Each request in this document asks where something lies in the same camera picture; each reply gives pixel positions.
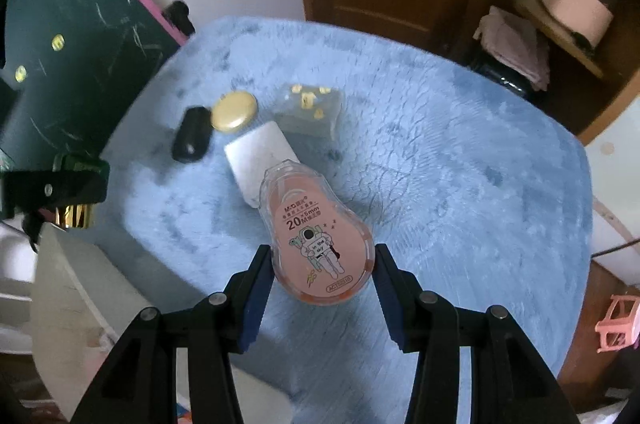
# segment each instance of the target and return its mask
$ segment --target gold round button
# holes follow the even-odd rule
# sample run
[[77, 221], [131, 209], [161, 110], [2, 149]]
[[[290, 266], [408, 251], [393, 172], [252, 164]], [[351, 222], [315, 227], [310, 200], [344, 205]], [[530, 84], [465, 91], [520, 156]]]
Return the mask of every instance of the gold round button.
[[56, 34], [53, 36], [53, 39], [51, 40], [51, 47], [56, 52], [61, 51], [65, 47], [65, 39], [62, 37], [62, 34]]
[[18, 83], [21, 83], [26, 78], [27, 78], [27, 69], [24, 68], [23, 65], [20, 65], [18, 68], [15, 69], [15, 80], [18, 81]]
[[258, 111], [258, 102], [249, 92], [238, 90], [222, 96], [211, 109], [211, 125], [229, 133], [249, 124]]

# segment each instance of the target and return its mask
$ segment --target astronaut illustration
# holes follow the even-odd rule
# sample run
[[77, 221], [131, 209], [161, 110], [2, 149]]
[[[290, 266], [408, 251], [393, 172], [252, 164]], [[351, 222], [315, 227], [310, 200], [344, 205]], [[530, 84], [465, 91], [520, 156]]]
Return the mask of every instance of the astronaut illustration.
[[333, 279], [338, 279], [338, 274], [344, 273], [344, 269], [338, 261], [340, 254], [334, 249], [331, 235], [322, 232], [320, 226], [303, 227], [299, 234], [289, 241], [289, 245], [297, 247], [317, 271], [324, 269]]

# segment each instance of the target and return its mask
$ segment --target transparent plastic box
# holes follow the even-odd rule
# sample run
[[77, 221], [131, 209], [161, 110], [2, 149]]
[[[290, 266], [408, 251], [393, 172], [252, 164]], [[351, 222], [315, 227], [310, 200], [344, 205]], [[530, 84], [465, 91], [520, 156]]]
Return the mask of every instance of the transparent plastic box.
[[282, 131], [335, 139], [342, 92], [326, 86], [286, 84], [273, 107]]
[[311, 168], [285, 160], [269, 169], [259, 211], [271, 233], [276, 277], [296, 298], [340, 303], [371, 276], [375, 250], [369, 228]]

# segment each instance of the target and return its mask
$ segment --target white cabinet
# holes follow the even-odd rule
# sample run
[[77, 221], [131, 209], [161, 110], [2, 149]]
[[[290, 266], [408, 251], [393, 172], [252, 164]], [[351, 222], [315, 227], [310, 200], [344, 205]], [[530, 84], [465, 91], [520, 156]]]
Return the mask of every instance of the white cabinet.
[[[640, 98], [587, 147], [593, 182], [594, 253], [640, 238]], [[640, 284], [640, 244], [594, 257], [627, 284]]]
[[30, 295], [37, 254], [26, 235], [12, 227], [0, 225], [0, 353], [30, 354]]

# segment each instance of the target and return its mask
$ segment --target pink correction tape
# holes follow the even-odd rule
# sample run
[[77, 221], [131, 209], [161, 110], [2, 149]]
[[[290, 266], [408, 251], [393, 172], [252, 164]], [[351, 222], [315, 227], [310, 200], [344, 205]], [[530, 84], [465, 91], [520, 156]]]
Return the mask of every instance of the pink correction tape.
[[371, 276], [370, 230], [311, 168], [285, 160], [269, 169], [260, 187], [260, 216], [271, 233], [276, 277], [300, 300], [340, 303]]

